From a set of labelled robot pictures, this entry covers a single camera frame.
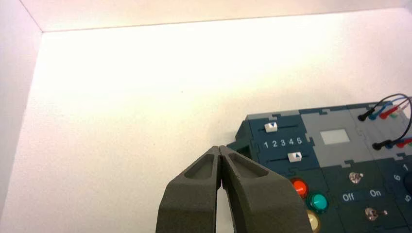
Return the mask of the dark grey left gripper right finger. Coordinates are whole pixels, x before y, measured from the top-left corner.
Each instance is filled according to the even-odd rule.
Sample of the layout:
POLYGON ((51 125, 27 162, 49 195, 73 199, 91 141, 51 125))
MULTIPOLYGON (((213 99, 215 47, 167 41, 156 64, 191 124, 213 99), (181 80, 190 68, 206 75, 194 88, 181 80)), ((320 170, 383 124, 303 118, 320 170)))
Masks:
POLYGON ((289 179, 226 146, 220 152, 234 232, 312 232, 305 205, 289 179))

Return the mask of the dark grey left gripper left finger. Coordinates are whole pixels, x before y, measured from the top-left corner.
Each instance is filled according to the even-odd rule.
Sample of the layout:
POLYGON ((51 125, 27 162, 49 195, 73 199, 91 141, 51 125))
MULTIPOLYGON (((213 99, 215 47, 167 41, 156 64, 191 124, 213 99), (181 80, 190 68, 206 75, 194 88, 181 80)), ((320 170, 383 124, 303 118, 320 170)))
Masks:
POLYGON ((212 146, 166 186, 157 214, 157 233, 214 233, 221 153, 212 146))

